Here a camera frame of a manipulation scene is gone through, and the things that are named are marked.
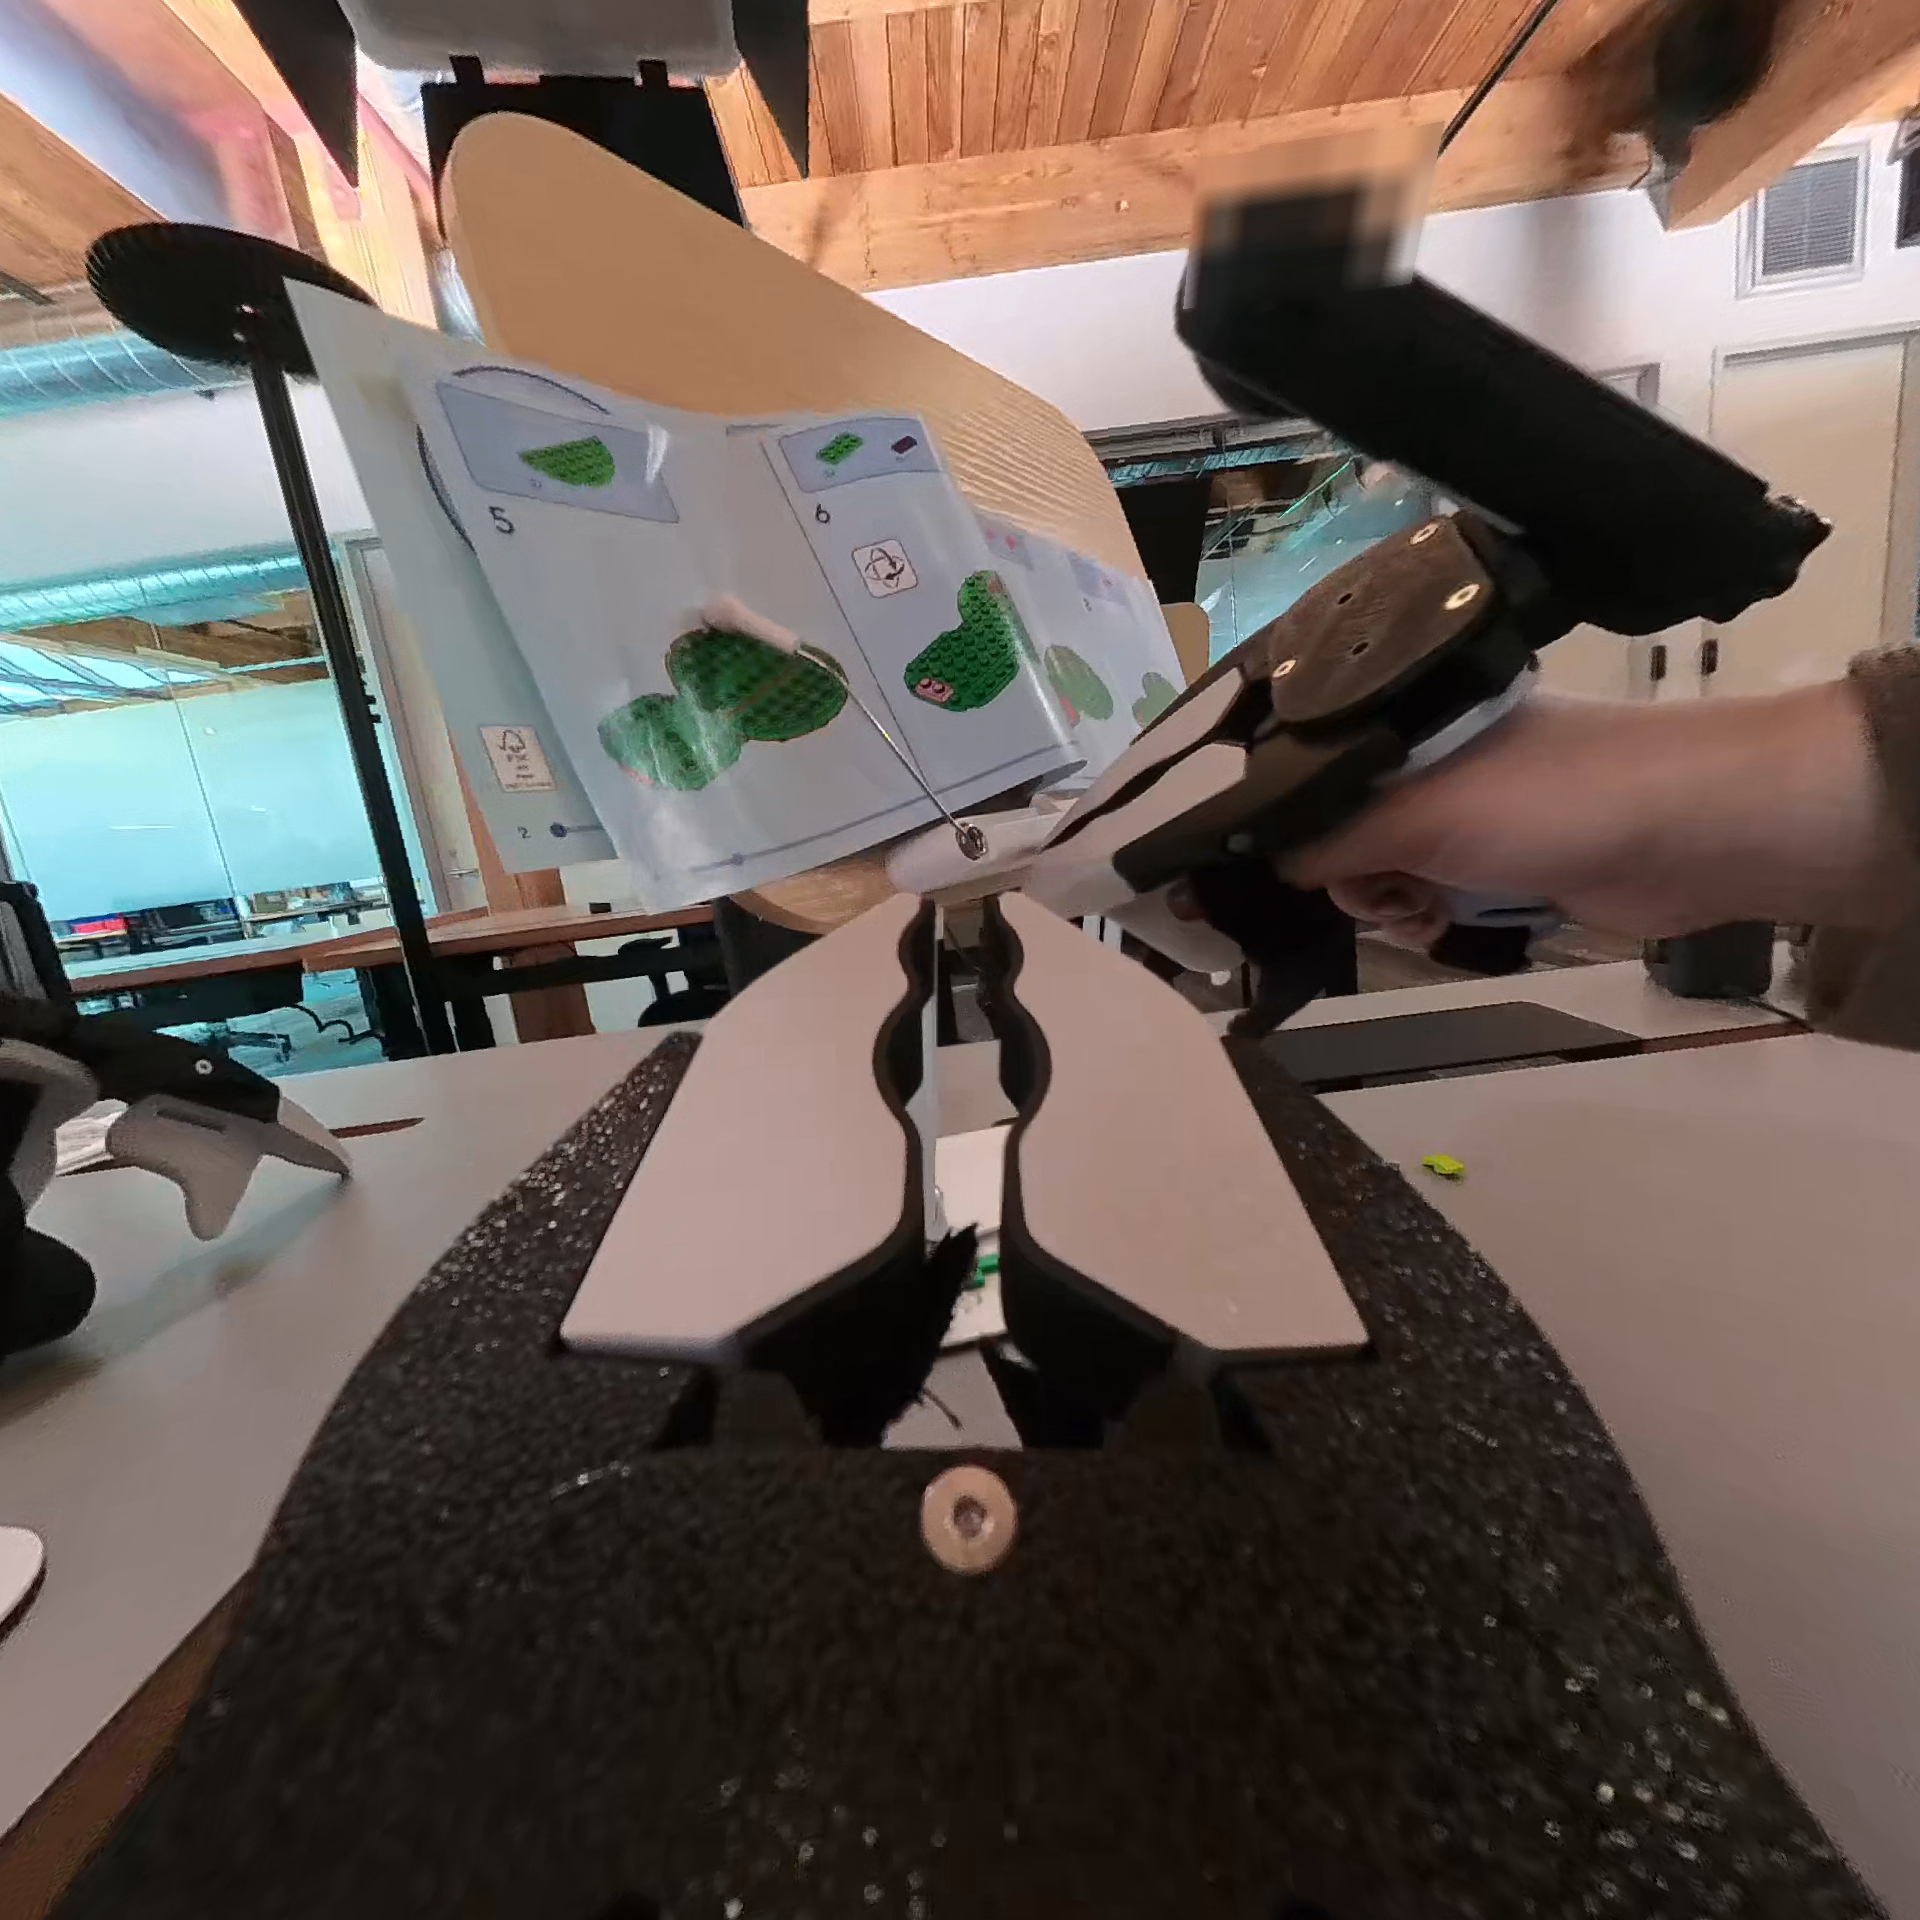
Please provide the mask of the wooden background table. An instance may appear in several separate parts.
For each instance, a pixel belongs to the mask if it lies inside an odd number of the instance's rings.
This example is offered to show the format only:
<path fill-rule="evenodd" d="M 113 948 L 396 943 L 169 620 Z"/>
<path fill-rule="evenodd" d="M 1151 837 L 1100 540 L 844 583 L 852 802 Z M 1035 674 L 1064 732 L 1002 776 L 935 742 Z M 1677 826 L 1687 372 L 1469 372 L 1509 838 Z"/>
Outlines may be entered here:
<path fill-rule="evenodd" d="M 560 995 L 545 1038 L 592 1031 L 591 984 L 671 975 L 721 975 L 713 912 L 707 903 L 644 915 L 634 908 L 538 904 L 473 910 L 425 926 L 434 987 L 452 1019 L 447 1050 L 491 1047 L 490 998 Z M 423 1038 L 396 927 L 363 927 L 327 940 L 207 943 L 124 955 L 106 967 L 73 967 L 76 1002 L 127 1006 L 152 1028 L 207 1026 L 272 1018 L 305 1006 L 309 975 L 349 973 L 375 1011 L 389 1054 L 413 1059 L 436 1050 Z"/>

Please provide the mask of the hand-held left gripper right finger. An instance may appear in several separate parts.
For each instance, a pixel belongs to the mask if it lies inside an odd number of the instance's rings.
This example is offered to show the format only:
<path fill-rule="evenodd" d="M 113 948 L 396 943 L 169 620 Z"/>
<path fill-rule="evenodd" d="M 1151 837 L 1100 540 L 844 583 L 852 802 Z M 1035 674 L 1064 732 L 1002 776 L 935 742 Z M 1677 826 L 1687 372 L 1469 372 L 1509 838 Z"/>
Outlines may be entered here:
<path fill-rule="evenodd" d="M 999 1299 L 1034 1364 L 1268 1364 L 1367 1330 L 1224 1040 L 1020 894 L 984 919 L 1015 1106 Z"/>

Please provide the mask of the person's right forearm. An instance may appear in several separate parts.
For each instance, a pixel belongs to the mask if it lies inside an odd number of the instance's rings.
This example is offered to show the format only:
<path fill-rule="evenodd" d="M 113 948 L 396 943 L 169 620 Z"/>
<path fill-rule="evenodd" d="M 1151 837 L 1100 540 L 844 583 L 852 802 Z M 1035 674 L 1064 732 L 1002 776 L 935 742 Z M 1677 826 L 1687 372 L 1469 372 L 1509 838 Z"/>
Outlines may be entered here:
<path fill-rule="evenodd" d="M 1917 656 L 1861 656 L 1845 685 L 1866 749 L 1874 838 L 1842 923 L 1802 943 L 1796 984 L 1812 1028 L 1917 1052 Z"/>

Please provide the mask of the black and white handheld device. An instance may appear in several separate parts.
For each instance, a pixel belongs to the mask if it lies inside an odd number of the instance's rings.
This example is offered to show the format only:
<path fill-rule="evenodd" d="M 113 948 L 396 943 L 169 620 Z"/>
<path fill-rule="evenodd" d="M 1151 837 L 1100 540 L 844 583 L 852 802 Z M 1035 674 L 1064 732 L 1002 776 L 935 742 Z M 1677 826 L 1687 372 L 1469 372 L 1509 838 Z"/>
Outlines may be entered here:
<path fill-rule="evenodd" d="M 99 1283 L 90 1262 L 33 1224 L 57 1175 L 57 1136 L 116 1101 L 113 1162 L 181 1191 L 199 1242 L 220 1238 L 264 1162 L 349 1176 L 343 1143 L 275 1080 L 120 1014 L 37 996 L 3 1003 L 3 1355 L 73 1334 Z"/>

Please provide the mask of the lego instruction booklet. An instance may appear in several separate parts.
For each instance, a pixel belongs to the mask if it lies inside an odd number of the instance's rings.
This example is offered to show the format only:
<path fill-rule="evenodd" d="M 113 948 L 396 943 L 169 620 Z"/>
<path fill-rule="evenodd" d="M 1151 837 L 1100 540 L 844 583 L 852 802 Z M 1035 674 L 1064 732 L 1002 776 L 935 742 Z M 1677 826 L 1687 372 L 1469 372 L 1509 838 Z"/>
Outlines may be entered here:
<path fill-rule="evenodd" d="M 699 904 L 933 830 L 834 679 L 697 615 L 730 591 L 845 668 L 964 818 L 1076 794 L 1185 691 L 1129 559 L 1048 528 L 1005 408 L 693 413 L 290 291 L 397 599 L 538 866 L 607 838 Z"/>

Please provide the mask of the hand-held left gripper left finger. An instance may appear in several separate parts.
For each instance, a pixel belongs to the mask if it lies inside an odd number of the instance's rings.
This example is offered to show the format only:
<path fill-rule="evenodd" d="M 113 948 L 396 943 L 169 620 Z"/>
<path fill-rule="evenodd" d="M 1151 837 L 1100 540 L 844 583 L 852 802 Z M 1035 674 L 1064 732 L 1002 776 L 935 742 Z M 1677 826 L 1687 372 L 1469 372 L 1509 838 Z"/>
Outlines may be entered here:
<path fill-rule="evenodd" d="M 741 1363 L 933 1243 L 939 912 L 889 895 L 713 1018 L 560 1320 L 571 1352 Z"/>

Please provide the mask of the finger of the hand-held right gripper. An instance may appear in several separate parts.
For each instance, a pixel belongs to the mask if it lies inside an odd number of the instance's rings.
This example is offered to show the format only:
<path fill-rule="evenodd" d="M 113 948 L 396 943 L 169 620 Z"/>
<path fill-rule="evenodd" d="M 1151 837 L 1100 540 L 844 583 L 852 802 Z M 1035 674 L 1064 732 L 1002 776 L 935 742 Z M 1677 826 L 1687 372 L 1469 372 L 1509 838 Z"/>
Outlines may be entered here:
<path fill-rule="evenodd" d="M 1281 802 L 1273 679 L 1225 671 L 1141 734 L 1049 830 L 1034 869 L 1193 869 Z"/>
<path fill-rule="evenodd" d="M 1224 978 L 1247 967 L 1233 938 L 1205 919 L 1183 919 L 1173 887 L 1141 894 L 1104 854 L 1040 853 L 1032 859 L 1032 899 L 1065 920 L 1112 920 L 1179 968 Z"/>

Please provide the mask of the black round-top pole stand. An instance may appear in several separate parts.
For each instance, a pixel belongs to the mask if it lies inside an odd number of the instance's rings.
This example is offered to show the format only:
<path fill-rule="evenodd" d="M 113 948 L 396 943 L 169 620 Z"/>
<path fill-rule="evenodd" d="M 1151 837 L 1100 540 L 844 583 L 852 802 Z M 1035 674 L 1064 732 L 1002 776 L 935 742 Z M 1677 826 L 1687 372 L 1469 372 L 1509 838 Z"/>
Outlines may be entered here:
<path fill-rule="evenodd" d="M 281 506 L 296 534 L 309 599 L 321 622 L 327 669 L 343 708 L 378 869 L 400 943 L 400 972 L 419 1040 L 431 1054 L 457 1044 L 425 932 L 410 848 L 378 738 L 378 708 L 353 632 L 329 528 L 306 460 L 292 381 L 319 371 L 297 323 L 292 285 L 314 285 L 357 303 L 370 298 L 348 276 L 292 247 L 207 223 L 132 223 L 88 248 L 88 283 L 124 330 L 181 358 L 249 375 L 267 435 Z"/>

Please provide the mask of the person's right hand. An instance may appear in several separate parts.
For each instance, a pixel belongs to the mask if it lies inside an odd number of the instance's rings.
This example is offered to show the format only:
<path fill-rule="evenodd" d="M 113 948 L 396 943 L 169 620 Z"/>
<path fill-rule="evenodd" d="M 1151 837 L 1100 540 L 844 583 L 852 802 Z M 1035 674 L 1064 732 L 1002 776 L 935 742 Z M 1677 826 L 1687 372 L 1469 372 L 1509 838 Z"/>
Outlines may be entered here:
<path fill-rule="evenodd" d="M 1281 876 L 1404 943 L 1440 932 L 1450 895 L 1540 900 L 1631 940 L 1835 926 L 1872 808 L 1845 680 L 1675 707 L 1537 694 Z"/>

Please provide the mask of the wooden book stand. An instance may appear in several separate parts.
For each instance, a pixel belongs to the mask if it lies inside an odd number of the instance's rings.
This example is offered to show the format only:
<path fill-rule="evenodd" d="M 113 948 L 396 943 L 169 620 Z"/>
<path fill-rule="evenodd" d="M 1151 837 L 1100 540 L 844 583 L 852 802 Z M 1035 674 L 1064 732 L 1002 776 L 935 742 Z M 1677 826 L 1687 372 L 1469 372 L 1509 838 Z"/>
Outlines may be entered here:
<path fill-rule="evenodd" d="M 1044 437 L 1025 428 L 1034 411 L 1025 392 L 579 135 L 491 114 L 457 138 L 447 191 L 493 352 L 713 415 L 827 413 L 869 399 L 915 407 L 959 372 L 962 398 L 1005 408 L 1042 447 Z M 1061 807 L 964 816 L 989 842 L 979 863 L 954 837 L 925 830 L 805 874 L 858 887 L 860 910 L 831 908 L 819 940 L 889 895 L 924 895 L 937 912 L 944 895 L 1025 895 L 1025 870 L 1064 816 Z M 881 1306 L 907 1306 L 911 1280 L 931 1280 L 929 1267 L 860 1283 L 779 1332 L 852 1307 L 860 1286 L 879 1290 Z"/>

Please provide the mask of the wall vent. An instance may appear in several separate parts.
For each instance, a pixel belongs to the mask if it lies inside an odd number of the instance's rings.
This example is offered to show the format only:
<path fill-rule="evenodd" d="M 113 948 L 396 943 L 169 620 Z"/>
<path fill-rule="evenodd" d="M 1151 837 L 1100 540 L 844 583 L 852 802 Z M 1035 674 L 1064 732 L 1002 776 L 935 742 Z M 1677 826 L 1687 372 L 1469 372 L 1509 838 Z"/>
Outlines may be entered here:
<path fill-rule="evenodd" d="M 1816 151 L 1740 212 L 1738 298 L 1771 298 L 1856 282 L 1866 272 L 1872 148 Z"/>

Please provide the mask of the wire page holder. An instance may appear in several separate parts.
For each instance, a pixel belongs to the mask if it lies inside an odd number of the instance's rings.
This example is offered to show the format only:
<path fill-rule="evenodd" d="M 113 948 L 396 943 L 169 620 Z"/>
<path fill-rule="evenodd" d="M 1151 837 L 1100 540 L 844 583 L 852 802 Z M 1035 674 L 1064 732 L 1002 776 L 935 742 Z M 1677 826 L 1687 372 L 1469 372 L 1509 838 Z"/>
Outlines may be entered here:
<path fill-rule="evenodd" d="M 836 680 L 840 687 L 848 694 L 848 701 L 863 712 L 863 718 L 869 723 L 869 726 L 875 732 L 875 736 L 885 742 L 888 752 L 904 766 L 906 775 L 915 782 L 915 787 L 924 794 L 929 804 L 933 804 L 935 811 L 939 813 L 939 818 L 947 822 L 947 828 L 951 830 L 951 838 L 954 838 L 959 853 L 962 854 L 962 859 L 970 862 L 970 863 L 979 863 L 979 862 L 987 859 L 987 854 L 989 854 L 987 835 L 981 828 L 977 828 L 971 822 L 964 822 L 960 816 L 956 816 L 948 808 L 948 804 L 937 796 L 937 791 L 924 776 L 924 773 L 915 763 L 915 758 L 906 752 L 900 741 L 881 719 L 875 708 L 863 696 L 863 692 L 858 691 L 858 685 L 852 683 L 852 679 L 848 677 L 848 671 L 842 663 L 831 659 L 827 651 L 823 651 L 819 646 L 812 646 L 809 643 L 805 643 L 800 636 L 795 636 L 787 626 L 772 622 L 767 615 L 760 615 L 760 613 L 749 610 L 745 604 L 741 604 L 730 591 L 721 591 L 721 595 L 712 596 L 705 606 L 697 607 L 697 615 L 699 615 L 699 620 L 707 628 L 713 628 L 717 632 L 736 632 L 736 636 L 749 637 L 757 644 L 763 644 L 772 651 L 779 651 L 783 656 L 799 659 L 803 666 L 817 668 L 817 669 L 825 671 L 832 680 Z"/>

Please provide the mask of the black cube device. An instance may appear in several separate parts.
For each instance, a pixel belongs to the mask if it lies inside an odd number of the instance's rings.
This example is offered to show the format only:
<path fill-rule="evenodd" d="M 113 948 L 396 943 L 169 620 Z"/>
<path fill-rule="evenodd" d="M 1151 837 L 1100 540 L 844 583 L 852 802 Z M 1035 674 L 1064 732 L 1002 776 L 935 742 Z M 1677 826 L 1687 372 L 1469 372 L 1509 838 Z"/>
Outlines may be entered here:
<path fill-rule="evenodd" d="M 1648 975 L 1690 1002 L 1762 1002 L 1775 978 L 1777 926 L 1736 920 L 1651 941 Z"/>

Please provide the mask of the black flat mat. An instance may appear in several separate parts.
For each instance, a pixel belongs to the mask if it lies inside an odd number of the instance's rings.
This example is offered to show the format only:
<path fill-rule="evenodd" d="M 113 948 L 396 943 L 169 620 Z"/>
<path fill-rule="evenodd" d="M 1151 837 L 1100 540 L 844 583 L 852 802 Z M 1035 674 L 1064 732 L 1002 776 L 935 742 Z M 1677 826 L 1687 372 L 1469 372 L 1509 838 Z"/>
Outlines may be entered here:
<path fill-rule="evenodd" d="M 1307 1090 L 1347 1092 L 1618 1059 L 1639 1052 L 1641 1040 L 1609 1024 L 1515 998 L 1419 1014 L 1289 1024 L 1264 1047 Z"/>

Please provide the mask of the white door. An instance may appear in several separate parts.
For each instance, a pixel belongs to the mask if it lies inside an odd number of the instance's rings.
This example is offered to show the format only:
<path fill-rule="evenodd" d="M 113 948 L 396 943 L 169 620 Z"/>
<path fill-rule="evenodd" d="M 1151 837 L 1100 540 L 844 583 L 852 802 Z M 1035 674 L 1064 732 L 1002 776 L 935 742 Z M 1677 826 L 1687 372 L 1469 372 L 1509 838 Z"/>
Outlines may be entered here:
<path fill-rule="evenodd" d="M 1714 440 L 1828 534 L 1786 595 L 1703 630 L 1703 694 L 1834 680 L 1856 656 L 1914 646 L 1915 381 L 1915 331 L 1722 357 Z"/>

